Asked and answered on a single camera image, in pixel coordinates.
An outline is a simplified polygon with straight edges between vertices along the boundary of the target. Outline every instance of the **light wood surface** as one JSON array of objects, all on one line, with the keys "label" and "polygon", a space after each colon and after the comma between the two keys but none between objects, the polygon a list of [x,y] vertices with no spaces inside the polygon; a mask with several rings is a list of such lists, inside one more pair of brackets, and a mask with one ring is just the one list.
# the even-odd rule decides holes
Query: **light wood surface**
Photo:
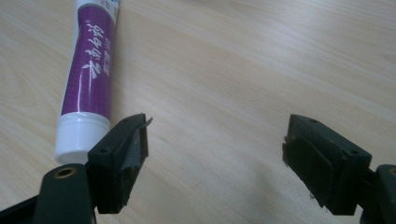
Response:
[{"label": "light wood surface", "polygon": [[[0,210],[53,160],[73,1],[0,1]],[[149,157],[99,223],[358,223],[334,217],[281,160],[289,115],[396,163],[392,0],[122,0],[112,124],[144,112]]]}]

